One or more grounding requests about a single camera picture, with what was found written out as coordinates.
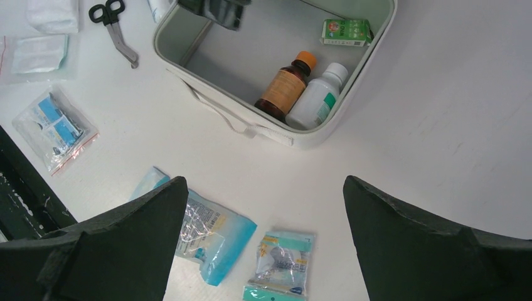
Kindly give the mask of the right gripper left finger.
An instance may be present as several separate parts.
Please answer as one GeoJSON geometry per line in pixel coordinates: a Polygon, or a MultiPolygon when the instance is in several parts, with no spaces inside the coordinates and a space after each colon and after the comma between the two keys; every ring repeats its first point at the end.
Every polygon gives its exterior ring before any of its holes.
{"type": "Polygon", "coordinates": [[[162,300],[188,199],[185,178],[39,239],[1,244],[2,300],[162,300]]]}

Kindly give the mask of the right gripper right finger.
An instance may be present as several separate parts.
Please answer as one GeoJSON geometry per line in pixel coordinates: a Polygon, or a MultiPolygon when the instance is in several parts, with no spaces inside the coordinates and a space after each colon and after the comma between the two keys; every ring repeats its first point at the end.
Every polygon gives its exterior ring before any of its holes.
{"type": "Polygon", "coordinates": [[[531,241],[471,228],[348,176],[343,196],[371,300],[530,300],[531,241]]]}

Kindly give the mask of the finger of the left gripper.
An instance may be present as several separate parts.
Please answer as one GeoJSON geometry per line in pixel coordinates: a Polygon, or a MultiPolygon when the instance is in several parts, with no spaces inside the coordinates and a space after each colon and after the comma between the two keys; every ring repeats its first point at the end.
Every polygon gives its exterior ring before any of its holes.
{"type": "Polygon", "coordinates": [[[177,0],[179,7],[233,31],[240,29],[245,8],[251,3],[251,0],[177,0]]]}

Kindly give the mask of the white medicine kit case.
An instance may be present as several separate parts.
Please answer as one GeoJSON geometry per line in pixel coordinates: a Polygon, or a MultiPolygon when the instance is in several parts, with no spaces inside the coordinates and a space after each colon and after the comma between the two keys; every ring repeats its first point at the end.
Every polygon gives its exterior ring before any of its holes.
{"type": "Polygon", "coordinates": [[[397,9],[396,1],[253,1],[240,28],[232,31],[173,4],[154,32],[153,47],[188,92],[224,118],[232,131],[308,149],[336,129],[397,9]],[[321,36],[327,19],[365,19],[373,39],[364,46],[325,45],[321,36]],[[348,69],[331,113],[311,130],[293,129],[254,106],[278,70],[300,51],[317,58],[311,77],[331,63],[348,69]]]}

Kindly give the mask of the large blue white pouch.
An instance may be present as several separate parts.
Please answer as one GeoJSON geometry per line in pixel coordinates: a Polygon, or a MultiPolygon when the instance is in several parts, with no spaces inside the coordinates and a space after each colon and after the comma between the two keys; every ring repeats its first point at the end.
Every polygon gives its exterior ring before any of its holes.
{"type": "Polygon", "coordinates": [[[192,189],[175,255],[199,264],[202,279],[219,285],[232,269],[257,225],[192,189]]]}

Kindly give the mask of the brown bottle orange cap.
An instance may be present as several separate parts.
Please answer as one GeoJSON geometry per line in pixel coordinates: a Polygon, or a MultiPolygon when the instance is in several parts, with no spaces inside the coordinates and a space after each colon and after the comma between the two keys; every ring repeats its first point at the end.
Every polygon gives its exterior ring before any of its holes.
{"type": "Polygon", "coordinates": [[[307,87],[307,77],[316,66],[317,58],[301,51],[289,66],[279,69],[254,106],[273,118],[285,118],[307,87]]]}

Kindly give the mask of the small green medicine box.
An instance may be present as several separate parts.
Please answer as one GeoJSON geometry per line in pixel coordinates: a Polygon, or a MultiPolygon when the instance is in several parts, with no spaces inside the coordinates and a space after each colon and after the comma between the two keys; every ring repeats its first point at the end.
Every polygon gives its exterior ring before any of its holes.
{"type": "Polygon", "coordinates": [[[321,43],[339,46],[369,46],[374,38],[366,19],[325,19],[321,43]]]}

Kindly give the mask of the black handled scissors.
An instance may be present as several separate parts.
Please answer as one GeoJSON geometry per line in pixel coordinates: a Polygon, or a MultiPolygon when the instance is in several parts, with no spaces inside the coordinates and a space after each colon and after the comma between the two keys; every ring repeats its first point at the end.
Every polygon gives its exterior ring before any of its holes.
{"type": "Polygon", "coordinates": [[[126,45],[119,24],[119,14],[125,10],[122,0],[109,0],[105,4],[96,4],[88,10],[91,22],[102,23],[114,44],[115,49],[130,63],[132,69],[139,66],[138,54],[126,45]]]}

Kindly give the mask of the white plastic bottle green label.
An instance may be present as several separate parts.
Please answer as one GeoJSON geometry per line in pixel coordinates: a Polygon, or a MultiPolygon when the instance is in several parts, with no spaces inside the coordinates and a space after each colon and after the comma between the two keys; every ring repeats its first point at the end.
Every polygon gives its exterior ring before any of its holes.
{"type": "Polygon", "coordinates": [[[324,73],[311,80],[285,118],[288,126],[311,130],[321,125],[339,97],[348,70],[340,63],[331,63],[324,73]]]}

